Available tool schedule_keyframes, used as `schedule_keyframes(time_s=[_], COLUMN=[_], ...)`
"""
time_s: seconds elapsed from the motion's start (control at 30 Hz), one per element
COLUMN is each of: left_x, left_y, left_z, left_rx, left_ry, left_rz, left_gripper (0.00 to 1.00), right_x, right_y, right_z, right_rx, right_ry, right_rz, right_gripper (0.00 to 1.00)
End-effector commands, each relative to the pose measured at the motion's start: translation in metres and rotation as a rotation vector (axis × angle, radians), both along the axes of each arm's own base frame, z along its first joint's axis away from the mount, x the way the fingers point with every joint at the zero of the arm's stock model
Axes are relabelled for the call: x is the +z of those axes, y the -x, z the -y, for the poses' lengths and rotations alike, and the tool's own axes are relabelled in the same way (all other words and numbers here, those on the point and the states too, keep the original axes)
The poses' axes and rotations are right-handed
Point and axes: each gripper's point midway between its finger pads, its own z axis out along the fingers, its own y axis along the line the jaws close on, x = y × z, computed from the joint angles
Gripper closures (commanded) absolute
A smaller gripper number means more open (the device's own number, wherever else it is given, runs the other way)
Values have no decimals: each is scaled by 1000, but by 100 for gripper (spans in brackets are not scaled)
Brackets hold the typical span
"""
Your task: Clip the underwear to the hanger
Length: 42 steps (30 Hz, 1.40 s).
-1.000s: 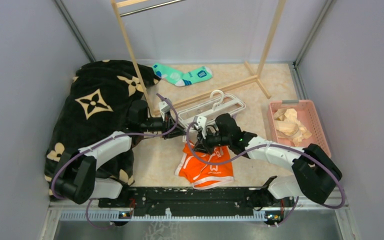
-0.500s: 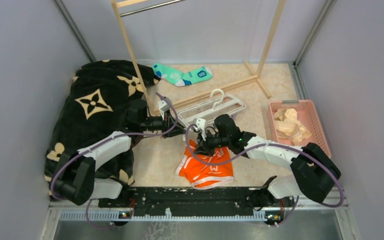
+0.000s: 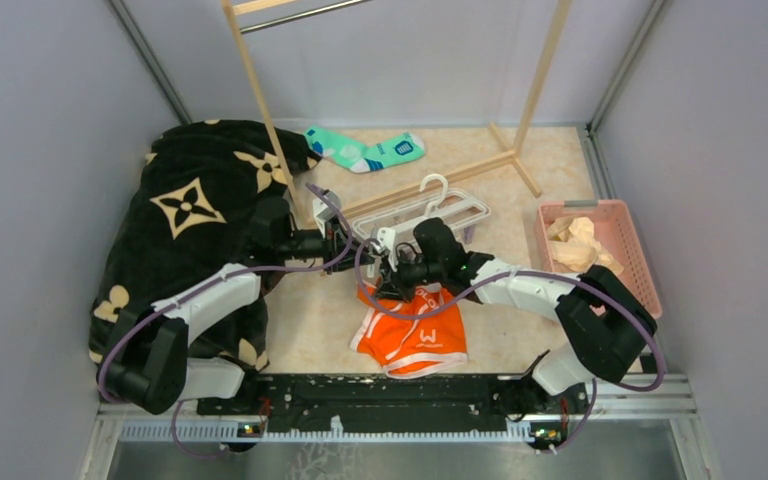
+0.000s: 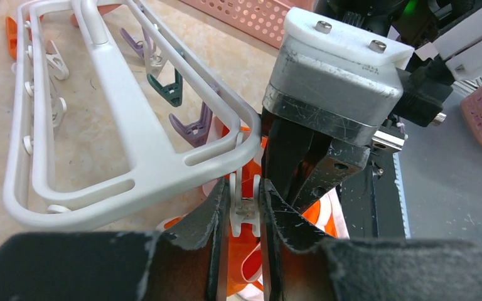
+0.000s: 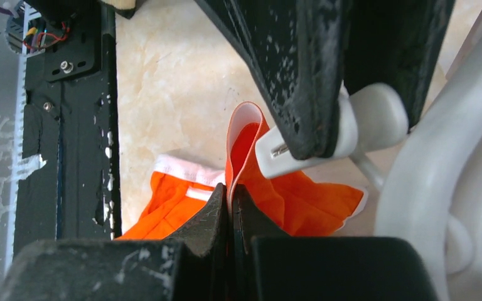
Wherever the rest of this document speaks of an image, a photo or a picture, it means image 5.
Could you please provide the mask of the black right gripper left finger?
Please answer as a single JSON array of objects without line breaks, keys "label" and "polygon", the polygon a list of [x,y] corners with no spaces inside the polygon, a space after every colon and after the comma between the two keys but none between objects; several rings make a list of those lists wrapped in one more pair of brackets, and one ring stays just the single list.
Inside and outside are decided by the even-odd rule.
[{"label": "black right gripper left finger", "polygon": [[227,190],[162,240],[60,240],[26,246],[0,300],[225,300]]}]

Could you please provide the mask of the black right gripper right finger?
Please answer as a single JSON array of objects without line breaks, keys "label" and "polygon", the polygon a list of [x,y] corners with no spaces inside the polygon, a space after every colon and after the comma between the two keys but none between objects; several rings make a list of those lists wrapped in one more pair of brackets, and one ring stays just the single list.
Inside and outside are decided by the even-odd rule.
[{"label": "black right gripper right finger", "polygon": [[293,237],[243,185],[232,199],[233,300],[436,300],[419,254],[388,237]]}]

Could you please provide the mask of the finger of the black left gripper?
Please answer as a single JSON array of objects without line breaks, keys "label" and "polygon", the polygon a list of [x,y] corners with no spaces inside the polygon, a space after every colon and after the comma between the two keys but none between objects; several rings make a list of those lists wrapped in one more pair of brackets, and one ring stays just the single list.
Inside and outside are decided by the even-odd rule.
[{"label": "finger of the black left gripper", "polygon": [[454,8],[452,0],[354,1],[345,52],[350,94],[373,83],[391,86],[415,126],[422,114]]},{"label": "finger of the black left gripper", "polygon": [[324,131],[343,80],[350,1],[199,1],[248,66],[286,144]]}]

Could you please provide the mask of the orange underwear white trim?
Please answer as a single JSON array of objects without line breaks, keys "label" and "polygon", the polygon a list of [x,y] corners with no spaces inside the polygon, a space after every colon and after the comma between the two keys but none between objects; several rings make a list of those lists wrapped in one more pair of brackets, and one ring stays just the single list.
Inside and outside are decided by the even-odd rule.
[{"label": "orange underwear white trim", "polygon": [[123,240],[160,240],[196,216],[218,184],[234,189],[242,184],[255,205],[280,229],[292,236],[329,236],[365,207],[363,188],[328,182],[316,183],[301,171],[266,179],[255,155],[257,139],[269,126],[260,107],[252,102],[237,106],[227,132],[224,170],[180,159],[158,156],[151,175],[151,200]]}]

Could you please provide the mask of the white plastic clip hanger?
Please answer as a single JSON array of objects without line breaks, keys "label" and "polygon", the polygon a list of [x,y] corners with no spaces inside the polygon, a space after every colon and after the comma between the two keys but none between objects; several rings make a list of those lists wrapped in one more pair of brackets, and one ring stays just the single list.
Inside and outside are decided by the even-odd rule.
[{"label": "white plastic clip hanger", "polygon": [[380,192],[375,235],[413,246],[439,300],[482,300],[482,36],[411,133],[390,86],[350,102],[351,160]]}]

